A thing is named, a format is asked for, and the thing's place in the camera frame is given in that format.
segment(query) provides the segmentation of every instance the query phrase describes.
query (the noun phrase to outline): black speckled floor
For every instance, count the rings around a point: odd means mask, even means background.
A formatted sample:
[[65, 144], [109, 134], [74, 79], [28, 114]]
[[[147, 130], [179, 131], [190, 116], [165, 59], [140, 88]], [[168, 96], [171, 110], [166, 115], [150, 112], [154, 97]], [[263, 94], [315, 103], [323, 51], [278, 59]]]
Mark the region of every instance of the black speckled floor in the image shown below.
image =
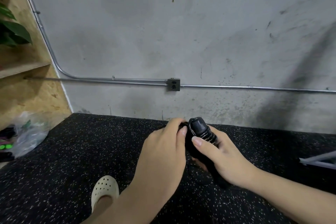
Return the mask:
[[[145, 138], [165, 121], [72, 114], [34, 151], [0, 170], [0, 223], [80, 223], [103, 175], [131, 182]], [[336, 149], [335, 135], [214, 125], [259, 168], [336, 194], [336, 171], [298, 158]], [[223, 191], [187, 162], [180, 186], [153, 223], [290, 223], [252, 192]]]

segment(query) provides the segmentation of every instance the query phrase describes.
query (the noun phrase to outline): shelf board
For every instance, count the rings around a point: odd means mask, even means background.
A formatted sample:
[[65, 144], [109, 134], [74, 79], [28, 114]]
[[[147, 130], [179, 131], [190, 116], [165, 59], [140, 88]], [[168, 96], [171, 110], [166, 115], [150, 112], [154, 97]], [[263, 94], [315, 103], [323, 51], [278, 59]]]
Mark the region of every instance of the shelf board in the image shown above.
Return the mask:
[[17, 62], [0, 67], [0, 78], [27, 72], [39, 67], [50, 65], [50, 62]]

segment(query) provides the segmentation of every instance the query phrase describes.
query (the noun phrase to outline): forearm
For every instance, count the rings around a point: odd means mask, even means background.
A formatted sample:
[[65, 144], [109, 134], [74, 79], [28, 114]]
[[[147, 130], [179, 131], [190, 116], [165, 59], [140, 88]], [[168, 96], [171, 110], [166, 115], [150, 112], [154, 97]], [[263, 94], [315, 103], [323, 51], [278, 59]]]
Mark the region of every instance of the forearm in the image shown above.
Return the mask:
[[143, 191], [136, 185], [130, 184], [119, 198], [99, 216], [96, 223], [150, 223], [163, 205], [164, 202], [162, 203], [159, 198], [154, 198], [149, 191]]
[[295, 221], [302, 223], [336, 223], [336, 195], [267, 173], [255, 172], [246, 186], [264, 197]]

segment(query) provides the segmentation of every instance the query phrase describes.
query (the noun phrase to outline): hand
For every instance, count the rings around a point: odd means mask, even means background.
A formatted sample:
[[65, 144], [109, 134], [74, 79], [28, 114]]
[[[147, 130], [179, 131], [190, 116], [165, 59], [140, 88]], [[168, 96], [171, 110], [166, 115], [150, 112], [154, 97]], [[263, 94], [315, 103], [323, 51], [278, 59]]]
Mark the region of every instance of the hand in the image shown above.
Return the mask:
[[[226, 133], [209, 127], [218, 138], [218, 148], [199, 137], [192, 138], [194, 146], [214, 162], [216, 170], [225, 180], [234, 185], [248, 188], [250, 181], [256, 176], [258, 168], [244, 158]], [[198, 159], [195, 161], [206, 170], [202, 162]]]
[[145, 201], [153, 203], [156, 214], [174, 194], [186, 166], [184, 141], [187, 127], [177, 132], [183, 121], [174, 118], [165, 128], [149, 135], [143, 144], [130, 184], [130, 187], [141, 192], [141, 197], [145, 197], [144, 204]]

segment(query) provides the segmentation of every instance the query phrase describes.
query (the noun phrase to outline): potted plant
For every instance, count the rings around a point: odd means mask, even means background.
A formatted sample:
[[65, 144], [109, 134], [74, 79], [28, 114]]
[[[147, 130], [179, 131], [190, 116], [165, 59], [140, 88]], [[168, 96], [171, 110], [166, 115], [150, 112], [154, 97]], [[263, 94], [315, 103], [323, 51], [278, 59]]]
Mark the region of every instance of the potted plant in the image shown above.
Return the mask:
[[[0, 16], [16, 20], [13, 13], [2, 3]], [[32, 39], [24, 26], [0, 18], [0, 44], [16, 47], [18, 44], [32, 44]]]

